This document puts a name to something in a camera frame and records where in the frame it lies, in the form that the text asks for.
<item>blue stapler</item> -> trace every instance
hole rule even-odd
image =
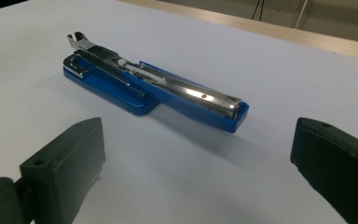
[[[235,133],[249,106],[154,65],[131,63],[110,49],[95,45],[85,35],[68,35],[76,49],[63,61],[63,72],[85,89],[134,115],[145,115],[159,103],[217,129]]]

